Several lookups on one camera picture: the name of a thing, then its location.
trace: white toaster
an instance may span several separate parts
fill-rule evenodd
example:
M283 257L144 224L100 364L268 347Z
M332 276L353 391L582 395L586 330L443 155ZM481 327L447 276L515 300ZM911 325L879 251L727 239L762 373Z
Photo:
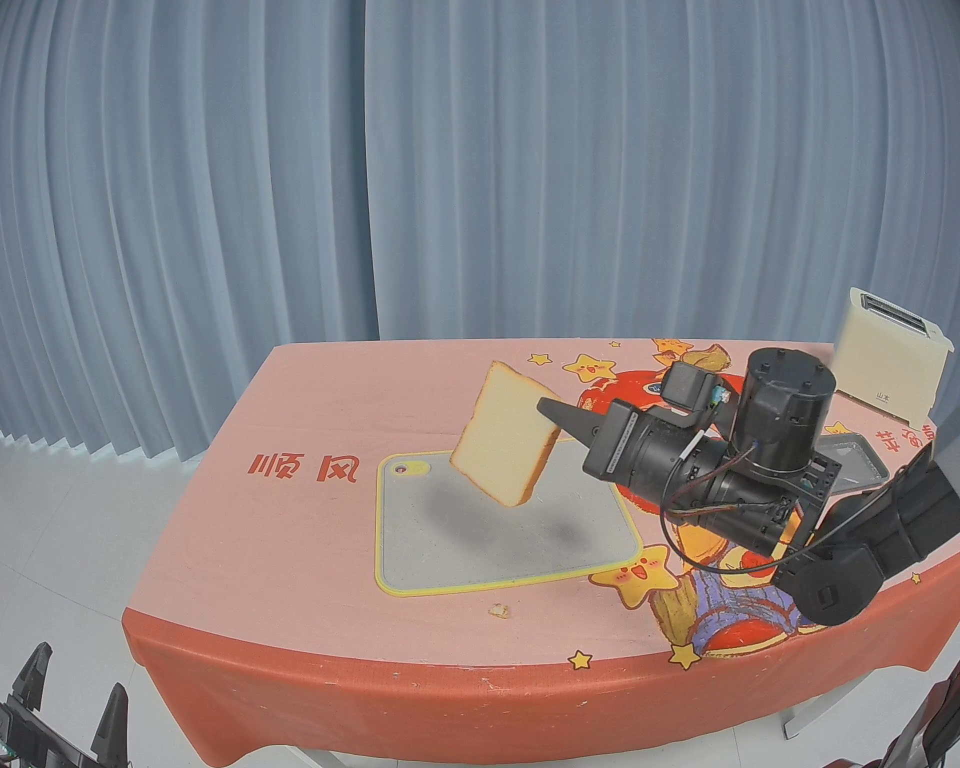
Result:
M905 420L926 422L953 343L936 323L850 289L850 306L830 369L837 390Z

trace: orange tablecloth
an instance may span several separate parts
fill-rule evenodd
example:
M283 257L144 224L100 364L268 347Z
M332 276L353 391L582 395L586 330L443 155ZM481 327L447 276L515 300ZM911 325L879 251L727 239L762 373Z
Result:
M270 744L470 763L621 752L761 717L878 667L926 669L960 620L960 542L831 629L804 623L762 574L755 584L711 582L684 573L674 556L665 561L671 589L643 588L643 568L624 571L626 588L614 588L623 587L616 573L423 597L378 587L377 468L392 454L452 449L491 360L601 409L613 396L656 401L658 377L675 359L737 384L760 346L277 348L144 571L123 621L133 655L211 766ZM789 346L826 362L832 354ZM891 472L932 436L842 396L827 427L867 436ZM664 554L660 526L629 506L649 568ZM702 533L684 546L746 563ZM491 613L496 604L509 606L508 618Z

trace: blue curtain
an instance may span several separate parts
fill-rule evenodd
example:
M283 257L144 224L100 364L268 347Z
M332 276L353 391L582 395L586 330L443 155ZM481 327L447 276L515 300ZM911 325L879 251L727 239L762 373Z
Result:
M832 341L851 285L960 343L958 93L951 0L0 3L0 430L185 458L277 344Z
M186 458L273 346L376 337L363 11L0 7L0 429Z
M833 341L855 285L960 346L958 45L955 2L368 0L381 335Z

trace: wire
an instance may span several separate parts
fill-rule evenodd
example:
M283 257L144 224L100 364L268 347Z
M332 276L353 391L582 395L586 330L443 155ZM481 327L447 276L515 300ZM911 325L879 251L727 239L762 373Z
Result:
M694 485L697 484L698 481L702 482L702 481L708 479L708 477L709 477L711 474L712 474L713 476L716 476L717 474L720 473L720 471L721 471L723 468L729 468L729 467L731 467L732 465L734 465L736 462L742 461L742 459L743 459L750 451L752 451L755 447L756 447L756 443L754 443L753 445L751 445L751 447L749 447L747 450L743 451L742 453L738 454L737 456L734 456L733 459L731 459L730 461L728 461L726 464L721 465L720 467L718 467L717 469L715 469L713 472L710 472L710 473L708 473L708 474L705 474L705 475L703 476L703 478L698 478L698 480L695 480L694 482L689 483L688 486L689 486L690 488L692 488ZM680 464L682 464L682 463L683 463L683 462L678 461L678 462L676 462L676 463L674 464L674 466L672 467L672 469L670 469L670 473L669 473L669 474L667 475L667 477L666 477L666 484L665 484L664 487L663 487L663 494L664 494L664 495L666 495L666 490L670 487L670 481L673 480L673 476L677 473L677 470L680 468ZM706 571L707 573L717 573L717 574L719 574L719 575L721 575L721 576L724 576L724 575L727 575L727 576L737 576L737 575L740 575L740 574L758 573L758 572L761 571L761 570L767 570L768 568L775 568L775 567L777 567L777 566L779 566L779 565L783 565L784 563L789 563L789 562L791 562L791 561L793 561L793 560L796 560L797 558L801 557L802 555L805 555L807 552L810 552L810 551L812 551L814 548L820 546L822 543L824 543L824 541L827 541L827 540L831 539L832 537L836 536L838 533L840 533L840 531L842 531L844 528L846 528L848 525L850 525L854 520L856 520L858 517L862 516L865 512L867 512L867 510L869 510L871 507L873 507L874 504L876 504L876 503L878 502L878 500L883 497L883 495L884 495L884 493L887 491L887 489L888 489L894 482L896 482L897 480L900 479L901 474L902 474L902 472L901 472L901 471L898 471L887 483L885 483L884 485L882 485L882 486L880 486L878 489L876 489L876 490L874 491L874 495L871 496L869 499L867 499L867 501L864 503L864 505L863 505L862 507L860 507L860 509L858 509L858 510L857 510L856 512L854 512L852 515L850 515L846 520L844 520L843 522L841 522L839 525L837 525L836 528L833 528L833 529L827 531L827 532L826 532L823 536L821 536L819 539L817 539L816 541L814 541L814 542L811 543L811 544L808 544L808 545L805 546L805 547L801 547L801 548L798 549L796 552L793 552L793 553L787 555L787 556L784 557L784 558L780 558L779 560L772 560L770 563L764 563L763 565L754 565L753 567L749 567L749 568L714 568L714 567L711 566L711 565L704 565L704 564L702 564L702 563L697 563L697 561L693 560L692 558L687 557L686 554L685 554L685 552L683 552L683 551L681 550L681 548L677 545L677 543L676 543L675 541L673 541L673 537L670 536L670 532L667 530L666 510L664 509L663 499L662 499L662 498L660 499L660 529L663 531L663 535L666 537L666 542L670 545L670 548L677 554L677 556L678 556L681 560L683 560L687 565L690 565L690 566L692 566L692 567L694 567L694 568L697 568L698 570L703 570L703 571Z

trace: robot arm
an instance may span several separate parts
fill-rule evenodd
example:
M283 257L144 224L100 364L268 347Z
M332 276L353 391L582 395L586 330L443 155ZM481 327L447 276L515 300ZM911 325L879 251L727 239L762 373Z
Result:
M750 357L741 396L721 376L676 362L660 393L670 409L615 400L600 415L548 398L538 409L589 448L587 474L660 505L667 541L687 563L717 570L691 561L667 521L775 557L773 584L829 626L856 616L884 581L960 533L960 409L887 484L824 514L841 465L814 444L835 387L812 355L764 348ZM705 437L711 424L723 440Z

